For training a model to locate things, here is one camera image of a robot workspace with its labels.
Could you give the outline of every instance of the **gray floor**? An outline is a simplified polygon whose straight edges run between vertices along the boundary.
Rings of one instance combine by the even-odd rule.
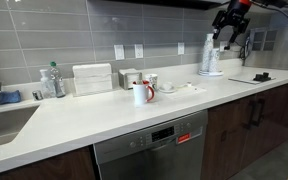
[[[264,155],[230,180],[286,180],[288,178],[288,141]]]

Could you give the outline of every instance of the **kitchen counter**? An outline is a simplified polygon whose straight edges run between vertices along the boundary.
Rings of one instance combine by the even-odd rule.
[[[124,90],[1,106],[1,112],[36,105],[39,108],[12,142],[0,146],[0,172],[288,83],[288,71],[240,64],[223,70],[225,75],[221,77],[199,76],[196,65],[145,70],[144,73],[159,74],[159,83],[192,82],[206,92],[179,99],[157,93],[152,103],[142,107],[135,107],[133,92]],[[238,75],[253,77],[264,71],[276,79],[258,85],[228,80]]]

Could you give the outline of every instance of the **dishwasher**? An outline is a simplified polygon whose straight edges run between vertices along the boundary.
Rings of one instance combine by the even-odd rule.
[[[94,144],[101,180],[199,180],[207,111]]]

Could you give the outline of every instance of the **gray tile backsplash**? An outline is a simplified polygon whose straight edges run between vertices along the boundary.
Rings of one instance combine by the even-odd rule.
[[[39,81],[39,69],[50,61],[64,78],[73,77],[75,64],[110,63],[117,72],[199,63],[217,12],[103,0],[0,0],[0,81]],[[268,26],[271,18],[248,16],[252,28]],[[225,28],[219,40],[231,33]],[[177,55],[178,42],[185,43],[184,55]],[[125,60],[115,60],[117,44],[124,45]],[[134,44],[143,44],[144,58],[135,59]],[[222,53],[221,59],[237,54]]]

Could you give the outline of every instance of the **wooden cabinet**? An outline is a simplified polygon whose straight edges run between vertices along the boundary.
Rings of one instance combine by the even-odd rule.
[[[89,149],[82,148],[0,174],[0,180],[95,180]]]
[[[202,179],[228,179],[287,139],[288,84],[211,108]]]
[[[240,170],[254,96],[209,110],[202,179],[227,179]]]

